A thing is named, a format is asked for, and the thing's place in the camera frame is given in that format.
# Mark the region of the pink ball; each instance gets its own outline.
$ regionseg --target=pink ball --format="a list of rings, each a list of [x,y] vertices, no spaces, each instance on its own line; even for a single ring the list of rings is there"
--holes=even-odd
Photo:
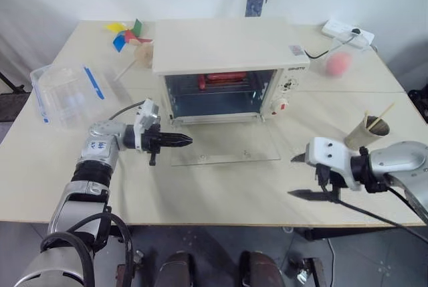
[[[342,76],[349,69],[352,55],[345,52],[337,52],[326,61],[326,73],[331,76]]]

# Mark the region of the toaster oven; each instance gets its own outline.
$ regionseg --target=toaster oven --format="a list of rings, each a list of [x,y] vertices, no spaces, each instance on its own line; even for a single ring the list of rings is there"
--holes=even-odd
[[[156,23],[152,68],[173,124],[274,118],[286,110],[308,67],[282,18]]]

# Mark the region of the white table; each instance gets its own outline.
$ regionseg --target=white table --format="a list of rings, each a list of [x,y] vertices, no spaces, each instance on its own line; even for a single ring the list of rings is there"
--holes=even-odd
[[[145,36],[154,37],[152,25],[147,26]],[[317,54],[328,47],[328,39],[313,27],[298,27],[298,31],[309,52]],[[112,34],[103,29],[102,22],[83,21],[55,63],[103,62],[119,72],[132,60],[132,50],[128,47],[117,54],[111,41]],[[395,102],[385,117],[390,135],[369,149],[400,140],[428,143],[427,125],[403,89],[374,52],[366,55],[362,70],[339,80],[310,72],[313,78],[302,83],[286,113],[267,122],[280,160],[177,167],[171,166],[171,149],[163,148],[157,166],[149,167],[147,155],[121,153],[110,186],[113,212],[132,224],[383,225],[339,205],[308,202],[287,194],[295,189],[319,190],[314,169],[291,164],[290,159],[303,152],[314,136],[342,139],[366,109],[379,114]],[[121,82],[128,99],[120,105],[147,96],[160,102],[150,70],[134,66]],[[43,124],[34,101],[32,94],[0,146],[0,220],[49,221],[86,138],[85,130],[57,130]],[[133,123],[133,116],[134,112],[127,112],[119,120]],[[422,224],[389,193],[344,189],[342,198],[399,223]]]

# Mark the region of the power strip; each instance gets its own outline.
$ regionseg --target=power strip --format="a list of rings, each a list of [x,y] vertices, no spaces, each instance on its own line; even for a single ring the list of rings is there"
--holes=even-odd
[[[354,28],[358,28],[359,30],[361,30],[361,35],[367,39],[369,45],[372,43],[373,39],[375,38],[375,35],[373,33],[369,31],[364,31],[357,26],[351,26],[340,21],[336,21],[334,19],[330,19],[326,23],[326,25],[324,25],[321,31],[324,35],[327,35],[329,37],[336,37],[337,35],[344,33],[345,31],[352,31]]]

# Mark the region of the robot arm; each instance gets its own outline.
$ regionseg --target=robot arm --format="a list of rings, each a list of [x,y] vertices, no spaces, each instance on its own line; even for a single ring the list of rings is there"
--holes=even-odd
[[[369,193],[401,187],[417,215],[428,223],[428,147],[403,141],[387,148],[360,148],[359,154],[329,138],[313,138],[306,146],[305,162],[317,168],[321,186],[329,181],[333,189],[348,187]]]
[[[155,165],[161,147],[183,147],[192,143],[188,136],[162,133],[160,127],[158,106],[152,100],[146,100],[139,108],[134,125],[113,120],[93,124],[72,180],[66,185],[49,223],[48,234],[67,232],[91,215],[110,213],[110,178],[119,151],[148,152],[150,165]],[[73,234],[84,242],[93,257],[107,244],[109,232],[110,220],[103,218],[88,222]],[[34,259],[15,287],[83,285],[84,269],[79,254],[69,244],[58,241]]]

